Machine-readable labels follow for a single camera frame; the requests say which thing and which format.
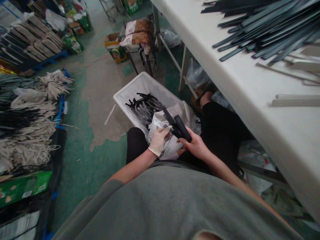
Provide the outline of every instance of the white plastic bin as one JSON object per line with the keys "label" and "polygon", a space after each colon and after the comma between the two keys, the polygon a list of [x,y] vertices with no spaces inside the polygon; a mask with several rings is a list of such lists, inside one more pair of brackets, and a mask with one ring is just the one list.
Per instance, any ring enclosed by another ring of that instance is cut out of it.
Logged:
{"label": "white plastic bin", "polygon": [[137,93],[151,93],[152,96],[156,97],[167,108],[173,107],[178,102],[181,102],[181,100],[146,72],[140,73],[131,82],[113,95],[113,99],[128,116],[133,125],[140,128],[147,137],[149,132],[148,129],[139,121],[131,108],[125,105],[126,103],[130,103],[129,99],[131,101],[133,98],[136,100],[140,99],[140,96],[137,95]]}

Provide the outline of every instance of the hand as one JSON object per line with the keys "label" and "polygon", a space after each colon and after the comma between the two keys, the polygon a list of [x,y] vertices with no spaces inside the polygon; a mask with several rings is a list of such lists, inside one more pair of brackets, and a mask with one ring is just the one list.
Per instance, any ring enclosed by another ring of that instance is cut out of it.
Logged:
{"label": "hand", "polygon": [[169,133],[170,127],[158,128],[152,135],[151,144],[148,149],[158,157],[163,150],[164,139]]}
{"label": "hand", "polygon": [[190,128],[186,127],[186,129],[189,132],[192,141],[189,143],[184,138],[179,138],[177,140],[177,142],[181,142],[184,145],[184,150],[187,148],[195,157],[203,161],[212,157],[213,153],[210,152],[210,150],[204,144],[202,138],[198,134],[195,134]]}

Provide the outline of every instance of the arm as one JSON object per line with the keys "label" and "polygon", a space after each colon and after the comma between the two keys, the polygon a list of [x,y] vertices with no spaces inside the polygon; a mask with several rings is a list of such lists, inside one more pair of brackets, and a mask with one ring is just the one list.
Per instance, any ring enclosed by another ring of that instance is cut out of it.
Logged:
{"label": "arm", "polygon": [[164,139],[169,130],[170,127],[167,127],[166,129],[158,128],[152,135],[152,141],[149,148],[135,160],[128,163],[112,175],[106,182],[112,179],[117,179],[123,184],[127,184],[147,170],[157,157],[160,156],[163,149]]}
{"label": "arm", "polygon": [[239,188],[246,194],[253,197],[256,201],[264,205],[270,212],[282,220],[287,226],[294,230],[272,207],[270,207],[258,194],[256,194],[248,185],[241,181],[216,155],[214,155],[202,141],[201,137],[195,134],[190,128],[187,128],[192,141],[190,143],[183,138],[179,142],[183,143],[185,150],[188,149],[195,157],[204,161],[211,172],[226,181],[227,183]]}
{"label": "arm", "polygon": [[157,155],[155,155],[150,149],[147,149],[135,160],[128,163],[118,172],[112,175],[108,181],[117,179],[123,184],[127,184],[147,170],[156,159]]}

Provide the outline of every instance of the concrete floor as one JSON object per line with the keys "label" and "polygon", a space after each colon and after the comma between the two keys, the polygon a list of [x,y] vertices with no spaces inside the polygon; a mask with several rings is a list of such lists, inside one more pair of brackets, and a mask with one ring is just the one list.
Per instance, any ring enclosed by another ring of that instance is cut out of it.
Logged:
{"label": "concrete floor", "polygon": [[[116,104],[113,95],[130,82],[136,73],[130,61],[116,64],[103,42],[106,35],[120,31],[123,22],[152,13],[151,3],[144,1],[133,16],[119,16],[113,24],[109,22],[98,0],[86,2],[94,30],[78,38],[85,50],[79,55],[49,65],[40,73],[44,75],[65,67],[71,78],[75,79],[74,90],[67,98],[68,114],[64,123],[77,126],[78,130],[66,127],[68,136],[53,231],[59,229],[83,198],[95,194],[109,177],[125,165],[126,132],[133,125],[119,106],[115,107],[106,125],[104,122]],[[160,26],[171,29],[163,17],[160,17]],[[178,47],[172,52],[181,65],[183,50]],[[133,55],[133,58],[139,72],[147,71],[138,54]],[[192,94],[187,87],[181,93],[178,92],[179,71],[167,51],[157,54],[157,62],[155,79],[180,99],[189,102]],[[304,232],[306,239],[314,239],[316,236],[303,223],[292,224],[299,232]]]}

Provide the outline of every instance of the chair leg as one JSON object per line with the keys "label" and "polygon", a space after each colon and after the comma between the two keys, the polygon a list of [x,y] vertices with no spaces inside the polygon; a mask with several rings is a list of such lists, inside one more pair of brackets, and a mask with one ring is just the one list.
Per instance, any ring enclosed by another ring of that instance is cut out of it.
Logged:
{"label": "chair leg", "polygon": [[136,71],[137,75],[139,75],[138,70],[137,70],[137,68],[136,68],[136,65],[135,65],[134,62],[133,62],[133,59],[132,59],[132,57],[131,57],[130,52],[129,52],[129,51],[126,51],[126,53],[127,53],[127,55],[128,55],[128,57],[129,57],[132,65],[133,65],[134,70]]}
{"label": "chair leg", "polygon": [[154,65],[157,65],[157,59],[156,59],[156,45],[153,45],[153,49],[152,49],[152,53],[153,53],[153,57],[154,57]]}
{"label": "chair leg", "polygon": [[140,46],[140,48],[139,48],[140,59],[141,59],[141,61],[142,61],[142,64],[144,65],[145,63],[144,63],[144,59],[143,59],[143,56],[142,56],[142,51],[144,51],[144,50],[143,50],[143,48],[141,47],[141,44],[139,44],[139,46]]}
{"label": "chair leg", "polygon": [[151,68],[151,64],[150,64],[150,55],[146,54],[146,58],[147,58],[147,64],[148,64],[148,68],[149,68],[149,74],[151,77],[153,77],[153,72],[152,72],[152,68]]}

